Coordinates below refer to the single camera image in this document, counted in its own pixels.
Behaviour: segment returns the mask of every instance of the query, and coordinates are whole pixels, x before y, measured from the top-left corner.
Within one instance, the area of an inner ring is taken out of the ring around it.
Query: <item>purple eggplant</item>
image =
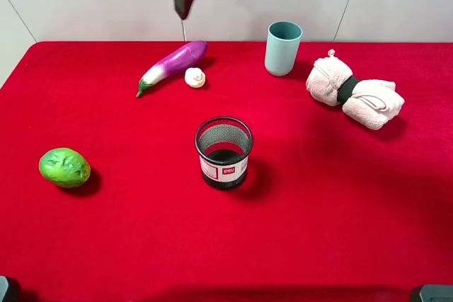
[[[196,42],[189,42],[163,58],[141,77],[137,98],[140,97],[146,89],[151,88],[162,79],[175,74],[180,74],[189,67],[194,67],[201,59],[203,59],[206,50],[207,43],[198,40]]]

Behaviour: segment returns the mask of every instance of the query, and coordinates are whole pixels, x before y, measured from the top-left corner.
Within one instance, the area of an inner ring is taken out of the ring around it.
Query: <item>table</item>
[[[182,44],[40,42],[0,89],[0,274],[22,301],[407,301],[453,283],[452,44],[303,42],[279,78],[264,42],[209,42],[203,88],[176,76],[135,98]],[[395,81],[401,114],[373,132],[313,100],[330,48]],[[228,193],[194,146],[217,115],[255,137]],[[79,190],[40,177],[61,146],[92,166]]]

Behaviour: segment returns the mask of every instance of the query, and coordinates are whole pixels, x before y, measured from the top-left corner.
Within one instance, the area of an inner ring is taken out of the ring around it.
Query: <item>pink towel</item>
[[[341,104],[338,101],[338,91],[341,95],[347,93],[343,84],[355,80],[352,70],[334,56],[330,50],[327,58],[314,62],[314,68],[306,80],[306,89],[311,96],[330,106]],[[352,83],[352,92],[347,93],[343,103],[343,112],[364,126],[378,130],[389,120],[399,114],[404,99],[395,92],[395,83],[390,81],[368,80]]]

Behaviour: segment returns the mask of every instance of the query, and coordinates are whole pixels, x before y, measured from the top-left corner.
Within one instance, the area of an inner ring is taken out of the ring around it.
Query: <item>green lime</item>
[[[90,177],[91,168],[78,152],[68,148],[48,151],[40,159],[40,173],[59,187],[79,187]]]

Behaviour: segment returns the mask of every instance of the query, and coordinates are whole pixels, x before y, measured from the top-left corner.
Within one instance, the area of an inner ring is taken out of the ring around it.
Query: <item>white label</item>
[[[201,169],[205,175],[217,182],[231,182],[237,180],[247,169],[248,156],[242,161],[221,166],[209,163],[203,157],[200,157]]]

